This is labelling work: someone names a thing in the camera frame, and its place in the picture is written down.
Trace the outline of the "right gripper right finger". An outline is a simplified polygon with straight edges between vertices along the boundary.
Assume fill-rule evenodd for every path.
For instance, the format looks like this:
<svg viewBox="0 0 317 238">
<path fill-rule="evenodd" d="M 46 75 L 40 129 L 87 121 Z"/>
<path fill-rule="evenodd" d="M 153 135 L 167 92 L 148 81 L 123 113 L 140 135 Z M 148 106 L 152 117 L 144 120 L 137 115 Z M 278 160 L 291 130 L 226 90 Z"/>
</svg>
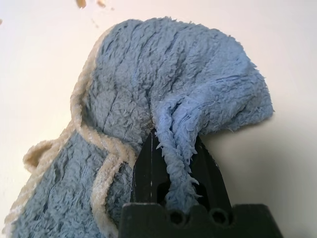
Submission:
<svg viewBox="0 0 317 238">
<path fill-rule="evenodd" d="M 195 185 L 198 203 L 230 205 L 220 168 L 199 137 L 195 149 L 197 153 L 192 156 L 190 168 L 191 176 L 199 183 Z"/>
</svg>

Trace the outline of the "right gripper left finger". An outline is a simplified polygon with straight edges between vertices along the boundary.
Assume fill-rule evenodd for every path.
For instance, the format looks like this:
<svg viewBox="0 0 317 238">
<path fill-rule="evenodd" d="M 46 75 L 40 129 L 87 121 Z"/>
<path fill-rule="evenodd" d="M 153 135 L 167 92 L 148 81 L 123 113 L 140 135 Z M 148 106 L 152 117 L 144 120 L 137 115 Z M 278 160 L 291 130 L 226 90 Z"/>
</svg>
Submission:
<svg viewBox="0 0 317 238">
<path fill-rule="evenodd" d="M 165 204 L 170 179 L 156 131 L 150 131 L 133 168 L 130 202 Z"/>
</svg>

